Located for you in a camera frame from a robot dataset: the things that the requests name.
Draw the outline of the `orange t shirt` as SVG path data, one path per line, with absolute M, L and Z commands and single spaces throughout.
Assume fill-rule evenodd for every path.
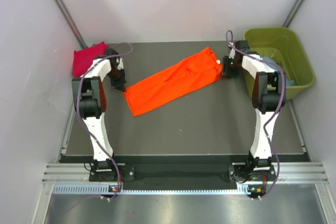
M 221 73 L 221 61 L 206 47 L 127 87 L 124 97 L 132 115 L 139 116 L 218 81 Z

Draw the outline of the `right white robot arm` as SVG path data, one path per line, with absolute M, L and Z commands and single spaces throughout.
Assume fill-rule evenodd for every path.
M 222 77 L 233 78 L 245 70 L 253 79 L 251 102 L 256 112 L 254 140 L 244 165 L 229 168 L 231 180 L 245 183 L 273 175 L 272 136 L 275 122 L 286 101 L 286 75 L 274 62 L 250 51 L 248 42 L 228 42 L 230 53 L 223 57 Z

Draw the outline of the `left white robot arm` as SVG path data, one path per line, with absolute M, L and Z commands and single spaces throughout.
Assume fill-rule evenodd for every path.
M 119 168 L 113 159 L 104 116 L 107 100 L 103 80 L 109 77 L 112 88 L 125 91 L 123 59 L 112 48 L 94 58 L 89 69 L 72 79 L 73 103 L 79 122 L 88 131 L 93 147 L 93 161 L 89 162 L 91 182 L 121 181 Z

